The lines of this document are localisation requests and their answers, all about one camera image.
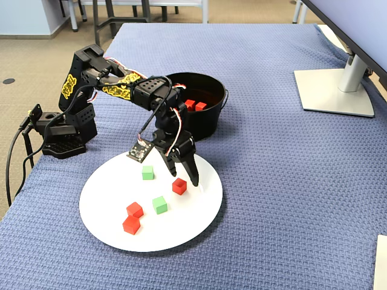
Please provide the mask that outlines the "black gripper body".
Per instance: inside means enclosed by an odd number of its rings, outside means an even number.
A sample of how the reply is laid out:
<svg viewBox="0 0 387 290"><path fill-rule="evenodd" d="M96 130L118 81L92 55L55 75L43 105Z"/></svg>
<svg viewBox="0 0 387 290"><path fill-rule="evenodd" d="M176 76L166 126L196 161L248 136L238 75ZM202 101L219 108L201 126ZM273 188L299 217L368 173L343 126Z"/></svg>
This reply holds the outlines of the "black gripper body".
<svg viewBox="0 0 387 290"><path fill-rule="evenodd" d="M167 134L164 130L157 129L153 132L153 144L160 152L162 157L182 157L182 150L180 149L180 143L182 140L183 131L176 135Z"/></svg>

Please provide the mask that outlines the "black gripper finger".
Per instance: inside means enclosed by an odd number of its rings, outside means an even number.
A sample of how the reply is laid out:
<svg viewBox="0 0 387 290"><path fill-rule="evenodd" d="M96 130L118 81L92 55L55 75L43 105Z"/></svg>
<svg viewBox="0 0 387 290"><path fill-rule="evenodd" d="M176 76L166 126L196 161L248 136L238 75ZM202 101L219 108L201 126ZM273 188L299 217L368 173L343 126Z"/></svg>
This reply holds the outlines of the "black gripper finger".
<svg viewBox="0 0 387 290"><path fill-rule="evenodd" d="M173 159L169 156L166 156L164 153L160 152L160 155L168 169L168 171L170 172L170 174L172 176L176 176L177 175L177 172L176 172L176 168L175 168L175 162L173 161Z"/></svg>
<svg viewBox="0 0 387 290"><path fill-rule="evenodd" d="M178 159L185 168L193 186L197 187L199 184L199 173L195 163L195 142L192 134L183 130L177 140Z"/></svg>

